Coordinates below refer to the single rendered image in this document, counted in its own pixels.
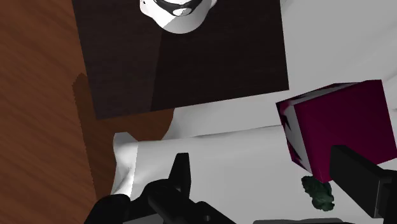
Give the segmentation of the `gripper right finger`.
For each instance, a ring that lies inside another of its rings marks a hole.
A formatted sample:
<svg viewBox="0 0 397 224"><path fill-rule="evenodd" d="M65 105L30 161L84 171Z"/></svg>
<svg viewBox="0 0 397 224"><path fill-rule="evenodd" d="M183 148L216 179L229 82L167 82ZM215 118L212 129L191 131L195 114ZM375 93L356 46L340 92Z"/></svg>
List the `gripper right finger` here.
<svg viewBox="0 0 397 224"><path fill-rule="evenodd" d="M371 218L397 219L397 171L336 145L331 147L330 177Z"/></svg>

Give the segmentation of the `magenta box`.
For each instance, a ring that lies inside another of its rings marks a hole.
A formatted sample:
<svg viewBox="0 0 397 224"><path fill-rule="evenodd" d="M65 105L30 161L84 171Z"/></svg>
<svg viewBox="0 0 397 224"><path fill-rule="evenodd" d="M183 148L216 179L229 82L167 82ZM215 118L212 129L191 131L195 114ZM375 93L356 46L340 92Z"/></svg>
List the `magenta box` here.
<svg viewBox="0 0 397 224"><path fill-rule="evenodd" d="M397 158L381 80L334 83L276 104L291 159L322 183L330 151L345 145L374 164Z"/></svg>

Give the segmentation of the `dark green lumpy thing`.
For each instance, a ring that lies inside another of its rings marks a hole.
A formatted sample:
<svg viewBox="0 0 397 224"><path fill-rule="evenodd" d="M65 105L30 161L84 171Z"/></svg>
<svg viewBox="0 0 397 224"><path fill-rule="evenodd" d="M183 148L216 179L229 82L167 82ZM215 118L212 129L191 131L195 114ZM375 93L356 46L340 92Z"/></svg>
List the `dark green lumpy thing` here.
<svg viewBox="0 0 397 224"><path fill-rule="evenodd" d="M334 208L334 196L329 183L322 183L313 176L304 176L301 179L305 193L312 199L312 205L322 211L331 211Z"/></svg>

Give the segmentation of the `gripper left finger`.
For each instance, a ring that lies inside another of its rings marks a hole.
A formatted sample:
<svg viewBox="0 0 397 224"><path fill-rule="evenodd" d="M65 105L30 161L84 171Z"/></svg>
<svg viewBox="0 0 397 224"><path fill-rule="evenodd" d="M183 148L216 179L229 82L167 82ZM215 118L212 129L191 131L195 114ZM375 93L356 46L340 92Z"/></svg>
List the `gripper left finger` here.
<svg viewBox="0 0 397 224"><path fill-rule="evenodd" d="M178 153L167 179L148 183L135 200L124 194L108 195L95 203L83 224L123 224L159 214L163 224L236 224L204 201L189 199L188 153Z"/></svg>

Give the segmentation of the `dark robot stand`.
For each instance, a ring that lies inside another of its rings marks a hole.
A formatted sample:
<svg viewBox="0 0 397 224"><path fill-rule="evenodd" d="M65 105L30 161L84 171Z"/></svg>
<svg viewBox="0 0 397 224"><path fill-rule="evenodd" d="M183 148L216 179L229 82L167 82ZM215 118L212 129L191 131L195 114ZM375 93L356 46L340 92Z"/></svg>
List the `dark robot stand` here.
<svg viewBox="0 0 397 224"><path fill-rule="evenodd" d="M289 88L280 0L218 0L173 34L137 0L71 0L98 119Z"/></svg>

